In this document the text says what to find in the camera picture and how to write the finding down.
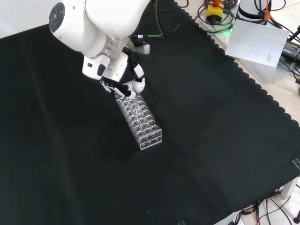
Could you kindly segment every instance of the sheet of paper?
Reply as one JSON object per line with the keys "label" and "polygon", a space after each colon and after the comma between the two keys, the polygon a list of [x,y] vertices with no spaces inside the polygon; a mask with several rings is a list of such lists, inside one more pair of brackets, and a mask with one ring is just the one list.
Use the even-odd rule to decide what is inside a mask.
{"label": "sheet of paper", "polygon": [[276,67],[288,35],[286,30],[236,20],[225,53]]}

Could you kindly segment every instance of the orange cable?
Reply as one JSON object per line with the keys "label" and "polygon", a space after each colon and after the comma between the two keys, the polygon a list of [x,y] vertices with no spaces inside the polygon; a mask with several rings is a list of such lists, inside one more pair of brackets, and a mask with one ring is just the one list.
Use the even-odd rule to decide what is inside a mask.
{"label": "orange cable", "polygon": [[264,17],[265,21],[268,21],[270,19],[274,20],[274,18],[271,16],[271,14],[269,12],[269,0],[267,0],[266,12],[264,13],[263,17]]}
{"label": "orange cable", "polygon": [[251,206],[251,205],[250,205],[250,211],[251,211],[252,216],[253,216],[253,218],[254,218],[254,220],[255,220],[255,222],[256,222],[256,225],[259,225],[258,222],[257,222],[257,220],[256,220],[256,218],[255,218],[255,215],[254,215],[254,213],[253,213],[253,211],[252,211],[252,206]]}

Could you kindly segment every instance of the white cylinder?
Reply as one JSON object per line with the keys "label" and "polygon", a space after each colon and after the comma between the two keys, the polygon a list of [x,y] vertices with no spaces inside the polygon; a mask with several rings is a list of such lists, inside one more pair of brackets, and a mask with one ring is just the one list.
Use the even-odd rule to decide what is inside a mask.
{"label": "white cylinder", "polygon": [[99,29],[113,38],[135,31],[150,0],[87,0],[86,12]]}
{"label": "white cylinder", "polygon": [[[251,15],[256,15],[259,16],[259,10],[255,7],[254,1],[256,1],[256,5],[258,8],[260,8],[259,0],[240,0],[240,8]],[[264,9],[267,6],[267,0],[261,0],[261,10],[264,11]],[[238,15],[241,19],[251,21],[251,22],[256,22],[262,19],[252,19],[247,16],[244,16],[239,10],[238,10]]]}

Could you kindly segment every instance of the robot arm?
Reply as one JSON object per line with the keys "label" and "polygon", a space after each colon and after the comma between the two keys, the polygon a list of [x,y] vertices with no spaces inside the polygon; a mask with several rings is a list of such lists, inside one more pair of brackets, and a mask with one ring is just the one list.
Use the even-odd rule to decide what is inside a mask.
{"label": "robot arm", "polygon": [[[145,86],[143,69],[131,63],[120,43],[132,52],[127,38],[136,29],[150,0],[63,0],[52,9],[49,27],[53,35],[84,55],[82,72],[100,80],[104,88],[133,98]],[[118,83],[129,67],[135,74],[134,89]]]}

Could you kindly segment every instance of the black tablecloth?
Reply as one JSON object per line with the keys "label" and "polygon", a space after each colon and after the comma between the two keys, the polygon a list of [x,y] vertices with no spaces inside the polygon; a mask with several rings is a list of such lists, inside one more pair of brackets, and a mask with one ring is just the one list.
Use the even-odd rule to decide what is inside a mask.
{"label": "black tablecloth", "polygon": [[298,175],[298,123],[183,11],[160,20],[138,57],[163,142],[144,151],[47,26],[0,40],[1,224],[211,225]]}

